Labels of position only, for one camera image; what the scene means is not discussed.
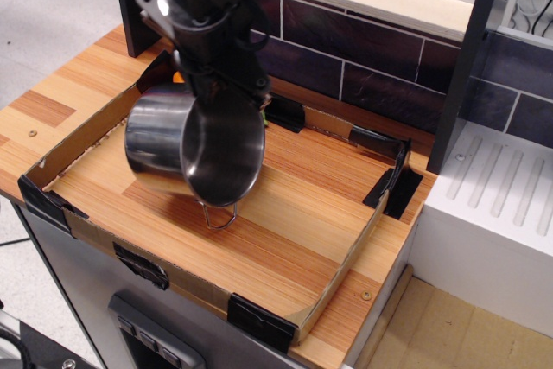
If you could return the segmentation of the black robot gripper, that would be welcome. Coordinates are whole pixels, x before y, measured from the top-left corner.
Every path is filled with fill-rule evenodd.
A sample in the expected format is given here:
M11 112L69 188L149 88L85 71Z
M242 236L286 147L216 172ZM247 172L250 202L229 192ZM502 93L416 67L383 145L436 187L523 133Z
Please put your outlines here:
M178 71L193 92L209 102L220 89L231 89L260 111L270 102L271 83L257 59L270 39L270 26L256 41L251 28L229 18L171 21L171 41Z

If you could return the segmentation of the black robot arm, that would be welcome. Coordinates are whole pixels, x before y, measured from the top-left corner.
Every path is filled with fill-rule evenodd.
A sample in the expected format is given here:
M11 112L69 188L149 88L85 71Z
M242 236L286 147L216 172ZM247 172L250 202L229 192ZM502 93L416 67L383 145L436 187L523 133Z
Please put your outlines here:
M175 70L205 102L232 91L259 110L270 80L257 52L270 39L270 20L257 0L136 0L143 21L174 46Z

